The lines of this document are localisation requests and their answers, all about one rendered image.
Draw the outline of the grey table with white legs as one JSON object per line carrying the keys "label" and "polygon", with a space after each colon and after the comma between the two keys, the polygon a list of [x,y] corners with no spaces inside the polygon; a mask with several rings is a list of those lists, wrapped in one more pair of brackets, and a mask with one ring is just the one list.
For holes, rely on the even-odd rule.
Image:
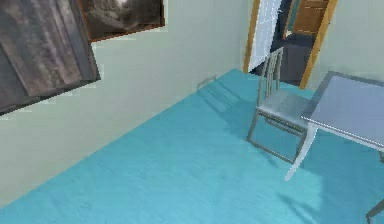
{"label": "grey table with white legs", "polygon": [[285,181],[306,157],[318,129],[384,153],[384,82],[328,71],[301,118],[308,129]]}

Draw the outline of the grey metal chair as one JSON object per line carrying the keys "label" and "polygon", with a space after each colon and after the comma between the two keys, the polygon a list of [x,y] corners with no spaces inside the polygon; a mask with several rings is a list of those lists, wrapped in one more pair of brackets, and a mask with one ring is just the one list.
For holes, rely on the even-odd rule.
{"label": "grey metal chair", "polygon": [[384,210],[384,199],[378,202],[371,210],[369,210],[366,214],[367,224],[371,224],[371,218],[379,214]]}
{"label": "grey metal chair", "polygon": [[[255,113],[246,140],[253,146],[260,148],[285,162],[293,164],[301,151],[301,147],[303,146],[308,132],[308,124],[301,118],[301,113],[309,103],[309,100],[280,88],[283,55],[284,48],[280,47],[265,57],[258,86]],[[292,159],[287,158],[252,139],[253,132],[260,116],[262,116],[271,126],[300,138],[295,155]]]}

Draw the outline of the brown framed dark picture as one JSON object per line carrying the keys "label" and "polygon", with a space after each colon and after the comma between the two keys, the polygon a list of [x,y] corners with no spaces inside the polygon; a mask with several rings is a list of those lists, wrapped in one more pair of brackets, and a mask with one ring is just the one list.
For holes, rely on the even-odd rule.
{"label": "brown framed dark picture", "polygon": [[163,27],[164,0],[78,0],[91,42]]}

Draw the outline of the brown wooden door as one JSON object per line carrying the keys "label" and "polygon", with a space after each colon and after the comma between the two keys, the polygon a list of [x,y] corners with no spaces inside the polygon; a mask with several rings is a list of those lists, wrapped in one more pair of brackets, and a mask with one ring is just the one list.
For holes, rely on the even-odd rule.
{"label": "brown wooden door", "polygon": [[315,37],[320,29],[329,0],[292,0],[283,38],[291,34]]}

